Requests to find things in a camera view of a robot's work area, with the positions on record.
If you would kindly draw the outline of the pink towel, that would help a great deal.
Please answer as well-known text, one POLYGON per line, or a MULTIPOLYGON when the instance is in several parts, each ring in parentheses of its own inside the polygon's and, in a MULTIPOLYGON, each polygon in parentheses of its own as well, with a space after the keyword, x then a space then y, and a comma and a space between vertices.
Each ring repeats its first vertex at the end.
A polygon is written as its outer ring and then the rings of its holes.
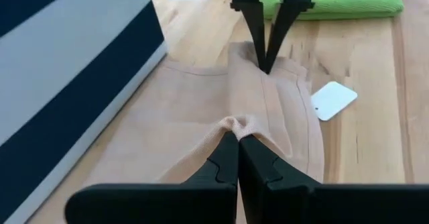
POLYGON ((249 42, 229 47, 224 68, 159 65, 120 118, 91 184, 179 181, 199 168, 221 135, 254 133, 307 175, 322 180, 324 147, 307 70, 278 58, 269 74, 249 42))

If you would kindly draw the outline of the white label tag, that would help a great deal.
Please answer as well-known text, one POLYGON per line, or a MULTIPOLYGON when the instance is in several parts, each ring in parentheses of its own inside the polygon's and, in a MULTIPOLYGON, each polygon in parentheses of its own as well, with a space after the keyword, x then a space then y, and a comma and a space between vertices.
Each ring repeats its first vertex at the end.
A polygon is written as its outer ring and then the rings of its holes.
POLYGON ((358 97, 348 87, 330 81, 311 96, 312 106, 321 121, 328 121, 358 97))

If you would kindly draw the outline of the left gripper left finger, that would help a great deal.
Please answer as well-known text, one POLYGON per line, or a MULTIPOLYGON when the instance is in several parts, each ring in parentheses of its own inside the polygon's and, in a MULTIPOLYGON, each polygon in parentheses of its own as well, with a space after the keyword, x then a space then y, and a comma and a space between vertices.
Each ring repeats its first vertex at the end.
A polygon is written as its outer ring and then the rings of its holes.
POLYGON ((67 201, 67 224, 235 224, 239 142, 228 131, 180 184, 94 184, 67 201))

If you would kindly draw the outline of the navy white striped fabric basket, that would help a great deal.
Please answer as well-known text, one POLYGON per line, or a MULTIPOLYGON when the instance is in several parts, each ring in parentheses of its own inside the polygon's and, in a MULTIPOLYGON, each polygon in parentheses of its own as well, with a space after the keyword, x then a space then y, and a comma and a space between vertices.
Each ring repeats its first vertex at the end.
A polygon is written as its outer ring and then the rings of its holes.
POLYGON ((0 224, 24 224, 166 55, 152 0, 0 0, 0 224))

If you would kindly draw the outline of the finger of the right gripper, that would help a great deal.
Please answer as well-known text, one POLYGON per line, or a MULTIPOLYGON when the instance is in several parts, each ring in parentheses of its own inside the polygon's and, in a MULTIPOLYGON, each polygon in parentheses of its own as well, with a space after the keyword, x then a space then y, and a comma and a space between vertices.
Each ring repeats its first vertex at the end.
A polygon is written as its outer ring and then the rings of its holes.
POLYGON ((232 0, 231 8, 243 14, 253 39, 258 66, 266 72, 263 4, 259 0, 232 0))
POLYGON ((296 18, 314 7, 312 0, 282 0, 271 27, 266 53, 266 72, 271 72, 282 42, 296 18))

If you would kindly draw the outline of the green towel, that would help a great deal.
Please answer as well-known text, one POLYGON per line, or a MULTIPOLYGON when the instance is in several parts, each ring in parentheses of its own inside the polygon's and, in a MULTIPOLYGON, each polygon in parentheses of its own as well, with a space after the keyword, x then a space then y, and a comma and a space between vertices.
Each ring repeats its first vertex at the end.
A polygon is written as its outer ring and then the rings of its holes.
POLYGON ((314 7, 299 13, 297 21, 395 17, 404 10, 403 0, 312 0, 312 2, 314 7))

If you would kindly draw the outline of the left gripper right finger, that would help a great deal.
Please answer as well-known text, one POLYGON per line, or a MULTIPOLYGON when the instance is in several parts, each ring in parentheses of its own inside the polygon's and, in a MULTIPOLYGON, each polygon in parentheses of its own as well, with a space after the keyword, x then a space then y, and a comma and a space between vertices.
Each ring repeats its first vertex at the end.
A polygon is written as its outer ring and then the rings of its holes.
POLYGON ((249 224, 429 224, 429 184, 323 184, 253 136, 239 184, 249 224))

